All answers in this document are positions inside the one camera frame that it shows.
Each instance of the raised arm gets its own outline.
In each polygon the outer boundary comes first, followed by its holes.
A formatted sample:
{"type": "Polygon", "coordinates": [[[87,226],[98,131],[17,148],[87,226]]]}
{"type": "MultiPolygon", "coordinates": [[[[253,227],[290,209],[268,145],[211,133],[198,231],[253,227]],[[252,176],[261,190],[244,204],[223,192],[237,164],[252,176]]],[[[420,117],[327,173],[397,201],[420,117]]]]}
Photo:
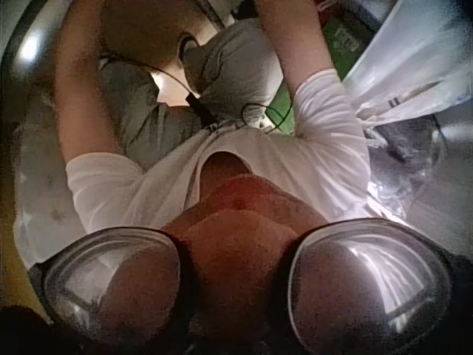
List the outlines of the raised arm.
{"type": "Polygon", "coordinates": [[[66,163],[91,152],[121,154],[99,82],[105,0],[74,1],[58,42],[55,108],[66,163]]]}
{"type": "Polygon", "coordinates": [[[297,88],[311,75],[333,68],[315,0],[256,0],[256,4],[294,98],[297,88]]]}

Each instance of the white t-shirt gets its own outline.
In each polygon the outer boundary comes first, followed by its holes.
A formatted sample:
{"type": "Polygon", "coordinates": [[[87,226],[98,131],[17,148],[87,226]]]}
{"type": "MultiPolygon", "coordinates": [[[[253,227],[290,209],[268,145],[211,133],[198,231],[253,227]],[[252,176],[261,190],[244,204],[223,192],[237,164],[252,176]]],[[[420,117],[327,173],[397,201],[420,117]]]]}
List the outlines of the white t-shirt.
{"type": "Polygon", "coordinates": [[[113,226],[161,228],[199,200],[200,171],[216,152],[238,156],[258,176],[303,200],[329,221],[366,216],[366,140],[335,70],[300,86],[295,137],[224,126],[203,130],[149,171],[121,155],[92,153],[66,167],[87,232],[113,226]]]}

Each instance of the glasses lens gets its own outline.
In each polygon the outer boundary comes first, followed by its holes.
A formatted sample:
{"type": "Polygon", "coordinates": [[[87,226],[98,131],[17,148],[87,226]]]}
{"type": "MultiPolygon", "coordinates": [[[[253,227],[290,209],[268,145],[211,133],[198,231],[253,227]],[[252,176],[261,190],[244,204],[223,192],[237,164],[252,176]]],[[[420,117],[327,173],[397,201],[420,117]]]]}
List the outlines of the glasses lens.
{"type": "Polygon", "coordinates": [[[134,347],[163,329],[179,284],[179,254],[167,236],[109,229],[66,250],[44,289],[71,328],[105,344],[134,347]]]}
{"type": "Polygon", "coordinates": [[[431,329],[449,303],[449,274],[414,235],[358,220],[308,236],[288,294],[299,341],[318,354],[381,354],[431,329]]]}

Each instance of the white plastic bag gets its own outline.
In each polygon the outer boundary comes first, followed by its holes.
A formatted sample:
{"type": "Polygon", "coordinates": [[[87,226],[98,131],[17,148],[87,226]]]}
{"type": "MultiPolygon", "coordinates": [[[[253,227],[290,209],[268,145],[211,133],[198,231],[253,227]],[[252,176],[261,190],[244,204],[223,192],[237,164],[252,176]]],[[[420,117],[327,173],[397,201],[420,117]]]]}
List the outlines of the white plastic bag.
{"type": "Polygon", "coordinates": [[[400,0],[344,80],[357,117],[377,126],[469,100],[472,42],[454,0],[400,0]]]}

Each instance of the glasses frame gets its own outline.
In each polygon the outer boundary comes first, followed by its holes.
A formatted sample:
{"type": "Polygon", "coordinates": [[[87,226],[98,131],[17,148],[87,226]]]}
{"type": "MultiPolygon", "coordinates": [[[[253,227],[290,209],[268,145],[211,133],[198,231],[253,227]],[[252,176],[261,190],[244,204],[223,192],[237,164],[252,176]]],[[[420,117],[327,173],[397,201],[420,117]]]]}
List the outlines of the glasses frame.
{"type": "MultiPolygon", "coordinates": [[[[279,264],[276,268],[276,273],[273,278],[271,290],[270,290],[270,300],[267,304],[266,314],[269,322],[270,329],[272,332],[276,332],[276,336],[272,336],[272,342],[277,343],[278,346],[282,346],[286,349],[290,349],[292,354],[301,354],[301,355],[313,355],[308,349],[306,349],[303,344],[301,344],[297,338],[295,331],[293,330],[292,323],[290,321],[290,310],[288,309],[289,302],[287,301],[288,291],[290,289],[290,273],[293,263],[295,262],[296,254],[299,250],[299,247],[303,242],[313,233],[320,231],[322,229],[328,229],[331,226],[337,226],[342,223],[372,223],[374,226],[389,226],[407,233],[409,236],[415,238],[418,242],[426,246],[430,251],[432,251],[439,259],[439,261],[445,267],[449,278],[451,280],[450,285],[450,303],[454,302],[459,296],[464,297],[465,292],[473,291],[473,281],[469,288],[462,290],[455,285],[458,284],[458,280],[455,279],[455,271],[459,267],[465,267],[465,260],[462,258],[458,261],[458,258],[450,254],[446,250],[442,249],[433,241],[429,240],[427,237],[424,237],[421,233],[417,232],[414,229],[411,229],[407,226],[401,225],[400,223],[392,222],[391,220],[385,220],[381,218],[362,218],[357,220],[345,220],[336,223],[329,223],[327,225],[320,226],[315,229],[307,231],[296,240],[294,240],[279,261],[279,264]]],[[[44,306],[45,311],[50,316],[54,326],[60,330],[60,332],[71,339],[71,341],[76,342],[81,345],[82,349],[93,349],[93,351],[100,351],[104,354],[135,354],[135,352],[130,351],[129,349],[124,350],[122,347],[117,347],[114,345],[104,345],[99,343],[96,340],[90,339],[83,334],[79,333],[75,329],[72,329],[68,326],[61,317],[55,312],[54,308],[49,304],[48,299],[46,298],[46,293],[44,290],[44,281],[48,275],[48,272],[51,268],[61,259],[63,255],[67,252],[79,248],[82,244],[87,244],[90,240],[99,238],[104,232],[116,231],[116,230],[126,230],[126,231],[152,231],[159,233],[167,237],[171,242],[173,242],[177,253],[180,258],[180,284],[177,292],[176,300],[169,314],[169,320],[166,323],[165,328],[157,335],[155,338],[148,341],[137,353],[138,354],[155,354],[156,349],[159,349],[160,354],[184,354],[187,347],[186,339],[188,339],[189,333],[189,323],[191,318],[194,316],[195,310],[197,309],[197,299],[198,294],[200,294],[200,286],[197,282],[197,275],[195,271],[194,264],[192,262],[191,256],[187,248],[175,237],[170,234],[159,231],[156,229],[142,228],[142,227],[116,227],[105,229],[102,231],[97,231],[92,233],[80,240],[74,242],[59,254],[45,261],[44,263],[35,264],[28,272],[30,280],[33,284],[33,288],[40,299],[41,304],[44,306]]],[[[471,263],[468,263],[469,267],[473,270],[471,263]]],[[[449,312],[449,306],[447,306],[446,313],[439,317],[438,321],[432,325],[432,327],[422,333],[421,335],[415,337],[405,345],[400,348],[390,351],[387,354],[397,355],[397,354],[408,354],[412,352],[413,349],[425,347],[424,340],[427,337],[436,334],[439,331],[442,331],[445,327],[439,327],[440,324],[448,323],[448,320],[455,315],[452,315],[449,312]]]]}

